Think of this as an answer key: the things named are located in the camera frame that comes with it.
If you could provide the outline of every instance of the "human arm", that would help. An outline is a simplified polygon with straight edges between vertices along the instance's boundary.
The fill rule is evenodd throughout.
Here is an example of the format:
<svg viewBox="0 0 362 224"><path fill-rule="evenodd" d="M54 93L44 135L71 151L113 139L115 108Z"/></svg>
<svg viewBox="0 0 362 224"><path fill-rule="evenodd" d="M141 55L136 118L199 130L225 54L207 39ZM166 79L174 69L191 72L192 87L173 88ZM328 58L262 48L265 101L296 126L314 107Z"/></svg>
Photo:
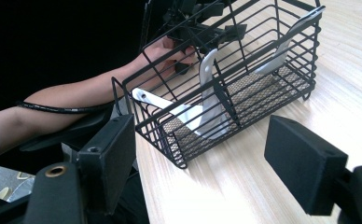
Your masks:
<svg viewBox="0 0 362 224"><path fill-rule="evenodd" d="M150 59L155 60L171 50L172 47L173 41L164 37L147 48L146 53ZM171 63L173 60L180 61L184 57L184 53L177 52L167 61L158 64L157 67L161 70L167 63ZM192 63L193 60L193 56L191 56L182 63ZM147 64L146 58L139 55L131 63L97 77L38 91L26 98L25 102L55 107L88 107L105 104L114 100L111 77L116 77L121 82ZM118 96L120 96L123 92L120 87L117 87L117 90ZM53 114L21 107L2 110L0 111L0 154L30 138L58 132L83 116Z"/></svg>

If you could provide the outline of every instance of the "wooden table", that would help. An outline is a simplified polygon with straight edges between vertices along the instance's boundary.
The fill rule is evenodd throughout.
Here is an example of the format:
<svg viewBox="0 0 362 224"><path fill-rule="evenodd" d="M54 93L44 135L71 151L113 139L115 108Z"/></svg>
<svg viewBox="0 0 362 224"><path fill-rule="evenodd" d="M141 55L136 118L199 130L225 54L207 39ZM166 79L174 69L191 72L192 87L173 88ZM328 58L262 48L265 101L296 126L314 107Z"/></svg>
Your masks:
<svg viewBox="0 0 362 224"><path fill-rule="evenodd" d="M362 0L322 0L316 88L275 112L296 120L362 165ZM151 223L336 223L300 208L263 157L269 118L180 170L142 137L137 159Z"/></svg>

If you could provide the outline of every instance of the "black wire basket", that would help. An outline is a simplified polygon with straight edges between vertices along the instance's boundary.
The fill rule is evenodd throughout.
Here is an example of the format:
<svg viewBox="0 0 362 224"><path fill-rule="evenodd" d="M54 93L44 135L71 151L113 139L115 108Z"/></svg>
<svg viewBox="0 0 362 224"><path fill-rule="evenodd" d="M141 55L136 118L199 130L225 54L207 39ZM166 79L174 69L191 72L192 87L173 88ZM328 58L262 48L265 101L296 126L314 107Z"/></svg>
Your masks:
<svg viewBox="0 0 362 224"><path fill-rule="evenodd" d="M143 48L149 66L122 83L135 130L182 169L282 106L308 99L315 85L318 23L324 10L319 1L222 3L174 10L165 32ZM164 36L176 48L151 60L146 48ZM195 49L196 63L174 62L157 69L188 46ZM148 76L148 70L155 73ZM154 79L159 84L145 89Z"/></svg>

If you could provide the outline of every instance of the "hand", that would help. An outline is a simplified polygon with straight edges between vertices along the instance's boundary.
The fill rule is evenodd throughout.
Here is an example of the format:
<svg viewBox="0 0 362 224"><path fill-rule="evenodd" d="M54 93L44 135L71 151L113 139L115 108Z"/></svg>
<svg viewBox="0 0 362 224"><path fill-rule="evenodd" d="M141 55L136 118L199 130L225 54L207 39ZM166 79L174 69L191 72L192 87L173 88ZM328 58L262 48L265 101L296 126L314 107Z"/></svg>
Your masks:
<svg viewBox="0 0 362 224"><path fill-rule="evenodd" d="M173 50L173 48L174 48L174 41L167 36L153 43L152 45L144 49L144 53L146 55L141 53L132 62L133 66L135 68L138 68L135 72L149 65L148 59L151 62L155 62L158 58ZM139 86L139 88L147 89L159 84L160 83L159 76L161 76L163 79L166 79L167 77L169 77L174 73L175 70L174 64L176 61L185 64L195 63L196 57L194 54L194 48L193 47L187 48L185 50L185 53L182 51L176 52L175 54L171 55L169 58L167 58L166 60L155 66L155 69L160 74L158 74L155 71L155 69L152 68L143 73L139 78L137 78L132 83L132 85Z"/></svg>

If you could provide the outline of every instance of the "black cable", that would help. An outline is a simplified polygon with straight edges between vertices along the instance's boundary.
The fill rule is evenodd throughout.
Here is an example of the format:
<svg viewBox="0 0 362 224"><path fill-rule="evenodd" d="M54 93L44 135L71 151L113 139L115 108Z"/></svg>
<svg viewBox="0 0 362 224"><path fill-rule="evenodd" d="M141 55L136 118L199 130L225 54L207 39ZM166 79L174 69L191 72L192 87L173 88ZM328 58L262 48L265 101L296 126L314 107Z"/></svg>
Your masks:
<svg viewBox="0 0 362 224"><path fill-rule="evenodd" d="M60 107L54 107L54 106L47 106L47 105L36 105L31 104L27 102L18 101L16 102L17 106L38 110L38 111L44 111L49 113L55 113L55 114L89 114L92 112L96 112L99 110L107 109L109 106L113 106L114 102L110 102L103 105L94 105L89 107L79 107L79 108L60 108Z"/></svg>

